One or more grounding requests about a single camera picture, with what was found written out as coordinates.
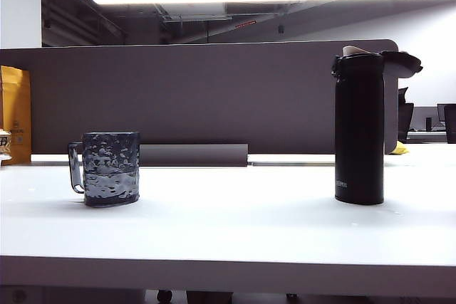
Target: mug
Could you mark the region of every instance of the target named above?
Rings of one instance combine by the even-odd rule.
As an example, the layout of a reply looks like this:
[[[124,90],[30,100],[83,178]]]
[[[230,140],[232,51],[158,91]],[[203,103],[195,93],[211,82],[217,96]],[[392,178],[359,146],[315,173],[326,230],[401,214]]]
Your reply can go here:
[[[83,182],[78,147],[83,151]],[[139,132],[84,133],[82,142],[68,144],[71,186],[84,194],[87,206],[119,206],[136,202],[139,195]]]

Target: black chair back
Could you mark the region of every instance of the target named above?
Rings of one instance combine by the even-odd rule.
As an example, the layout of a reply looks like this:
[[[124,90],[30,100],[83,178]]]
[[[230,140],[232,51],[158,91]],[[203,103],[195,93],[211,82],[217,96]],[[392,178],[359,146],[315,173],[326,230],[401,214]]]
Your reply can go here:
[[[456,144],[456,104],[446,105],[444,111],[448,144]]]
[[[407,134],[413,115],[413,103],[400,103],[398,106],[398,140],[407,142]]]

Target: white desk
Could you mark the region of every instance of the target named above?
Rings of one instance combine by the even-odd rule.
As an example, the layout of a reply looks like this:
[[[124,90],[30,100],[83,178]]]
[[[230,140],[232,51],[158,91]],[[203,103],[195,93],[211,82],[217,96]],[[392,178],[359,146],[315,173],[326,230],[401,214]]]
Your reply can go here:
[[[333,156],[141,168],[140,200],[107,209],[65,166],[1,167],[1,282],[456,297],[456,145],[409,149],[385,157],[378,206],[333,198]]]

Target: mug handle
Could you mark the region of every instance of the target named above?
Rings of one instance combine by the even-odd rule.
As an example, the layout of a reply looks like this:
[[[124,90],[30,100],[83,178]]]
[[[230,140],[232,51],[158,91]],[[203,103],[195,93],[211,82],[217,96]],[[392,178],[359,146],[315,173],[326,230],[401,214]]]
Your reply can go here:
[[[84,188],[81,181],[81,173],[79,172],[79,161],[78,161],[78,146],[82,145],[82,142],[71,142],[68,144],[68,160],[70,162],[70,178],[71,186],[73,190],[78,194],[84,193]]]

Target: gray desk divider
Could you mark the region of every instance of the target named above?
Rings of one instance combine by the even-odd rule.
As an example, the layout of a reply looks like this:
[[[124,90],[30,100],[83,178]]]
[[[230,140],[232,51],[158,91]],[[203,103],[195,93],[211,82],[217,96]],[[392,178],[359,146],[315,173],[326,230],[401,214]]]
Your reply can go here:
[[[141,145],[142,167],[246,167],[249,145]]]
[[[31,72],[36,154],[66,153],[90,131],[139,131],[142,144],[332,154],[331,66],[347,45],[398,49],[389,40],[27,48],[1,50],[0,64]],[[397,89],[385,80],[386,152],[397,140]]]

